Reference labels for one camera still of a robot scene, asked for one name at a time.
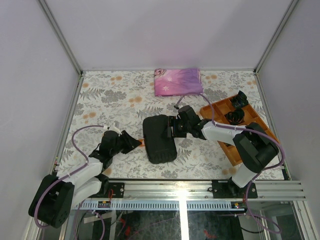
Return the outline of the black plastic tool case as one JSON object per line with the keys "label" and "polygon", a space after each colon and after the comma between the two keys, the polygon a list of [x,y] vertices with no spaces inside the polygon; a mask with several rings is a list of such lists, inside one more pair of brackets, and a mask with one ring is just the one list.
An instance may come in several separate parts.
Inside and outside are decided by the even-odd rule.
{"label": "black plastic tool case", "polygon": [[169,117],[154,115],[142,122],[144,146],[148,160],[154,164],[173,162],[177,158],[177,148],[171,133],[168,134]]}

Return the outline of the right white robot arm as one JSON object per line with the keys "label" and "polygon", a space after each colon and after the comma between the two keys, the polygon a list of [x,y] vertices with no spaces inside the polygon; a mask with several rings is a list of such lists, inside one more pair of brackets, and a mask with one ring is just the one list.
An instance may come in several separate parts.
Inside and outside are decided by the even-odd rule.
{"label": "right white robot arm", "polygon": [[214,119],[200,119],[192,107],[186,105],[178,110],[177,116],[168,117],[167,135],[185,138],[191,134],[205,141],[218,141],[234,146],[242,160],[237,173],[231,177],[228,192],[240,197],[246,186],[278,155],[279,143],[268,136],[261,126],[250,123],[236,126],[218,123]]}

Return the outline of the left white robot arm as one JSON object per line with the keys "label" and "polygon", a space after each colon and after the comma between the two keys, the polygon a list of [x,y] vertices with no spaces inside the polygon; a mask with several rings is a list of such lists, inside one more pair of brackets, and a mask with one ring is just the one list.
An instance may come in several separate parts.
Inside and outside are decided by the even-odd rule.
{"label": "left white robot arm", "polygon": [[125,130],[107,130],[85,163],[63,176],[46,175],[31,202],[28,214],[40,229],[59,228],[72,208],[89,197],[112,197],[109,178],[103,172],[114,156],[128,154],[142,144]]}

